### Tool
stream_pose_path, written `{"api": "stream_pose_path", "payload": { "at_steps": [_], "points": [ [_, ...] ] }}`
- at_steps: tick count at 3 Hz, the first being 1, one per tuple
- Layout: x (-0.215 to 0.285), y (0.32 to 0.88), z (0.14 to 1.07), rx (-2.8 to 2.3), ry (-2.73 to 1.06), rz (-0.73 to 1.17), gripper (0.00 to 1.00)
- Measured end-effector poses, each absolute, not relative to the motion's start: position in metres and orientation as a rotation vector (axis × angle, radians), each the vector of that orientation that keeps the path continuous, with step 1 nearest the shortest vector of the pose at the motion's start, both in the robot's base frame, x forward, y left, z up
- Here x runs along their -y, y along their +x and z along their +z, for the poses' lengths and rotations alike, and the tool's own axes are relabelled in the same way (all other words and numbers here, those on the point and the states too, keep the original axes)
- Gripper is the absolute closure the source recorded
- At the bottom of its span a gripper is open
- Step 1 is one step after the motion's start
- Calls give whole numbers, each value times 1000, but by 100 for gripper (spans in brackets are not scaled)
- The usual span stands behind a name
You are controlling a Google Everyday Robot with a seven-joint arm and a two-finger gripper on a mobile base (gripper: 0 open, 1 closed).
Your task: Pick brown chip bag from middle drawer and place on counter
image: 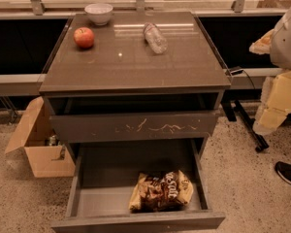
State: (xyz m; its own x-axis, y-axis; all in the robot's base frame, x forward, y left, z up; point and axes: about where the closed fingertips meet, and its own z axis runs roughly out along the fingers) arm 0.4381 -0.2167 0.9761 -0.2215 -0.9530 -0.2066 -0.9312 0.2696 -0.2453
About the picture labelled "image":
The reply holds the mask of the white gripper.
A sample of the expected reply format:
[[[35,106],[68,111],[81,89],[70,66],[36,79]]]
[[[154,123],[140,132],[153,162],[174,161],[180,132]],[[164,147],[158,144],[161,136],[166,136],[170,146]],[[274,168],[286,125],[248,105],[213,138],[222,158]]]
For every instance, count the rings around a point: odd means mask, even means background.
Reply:
[[[249,51],[255,54],[269,54],[274,31],[270,30],[256,42]],[[261,94],[261,104],[257,109],[253,131],[258,135],[269,135],[291,114],[291,71],[266,77]]]

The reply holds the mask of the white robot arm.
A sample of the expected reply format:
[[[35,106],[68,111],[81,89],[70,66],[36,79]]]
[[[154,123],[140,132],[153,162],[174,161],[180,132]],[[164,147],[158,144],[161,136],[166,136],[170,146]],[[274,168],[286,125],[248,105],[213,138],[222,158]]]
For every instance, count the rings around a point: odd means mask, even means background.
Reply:
[[[283,70],[274,78],[266,77],[253,123],[256,134],[269,135],[291,114],[291,7],[274,29],[251,44],[249,51],[268,54],[273,65]]]

